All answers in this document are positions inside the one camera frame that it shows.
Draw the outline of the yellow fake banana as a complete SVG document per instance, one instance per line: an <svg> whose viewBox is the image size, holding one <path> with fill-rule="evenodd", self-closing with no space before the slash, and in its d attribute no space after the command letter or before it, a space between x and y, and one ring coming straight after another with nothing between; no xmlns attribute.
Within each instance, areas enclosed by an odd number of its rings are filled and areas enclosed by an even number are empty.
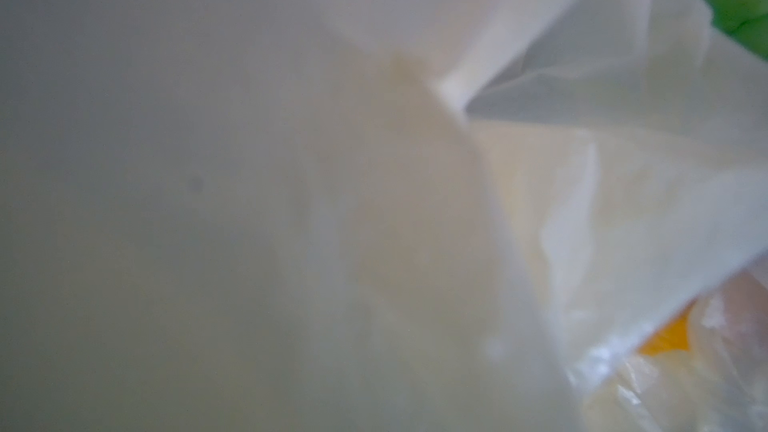
<svg viewBox="0 0 768 432"><path fill-rule="evenodd" d="M676 317L657 330L638 349L643 355L653 356L670 351L689 351L688 322L694 303L691 302Z"/></svg>

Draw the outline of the cream plastic bag fruit print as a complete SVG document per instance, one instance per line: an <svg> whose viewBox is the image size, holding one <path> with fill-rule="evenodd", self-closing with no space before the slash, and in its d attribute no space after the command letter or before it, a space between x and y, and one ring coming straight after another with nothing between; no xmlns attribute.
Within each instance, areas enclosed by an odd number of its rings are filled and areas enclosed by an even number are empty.
<svg viewBox="0 0 768 432"><path fill-rule="evenodd" d="M705 0L1 0L1 427L763 431L767 61Z"/></svg>

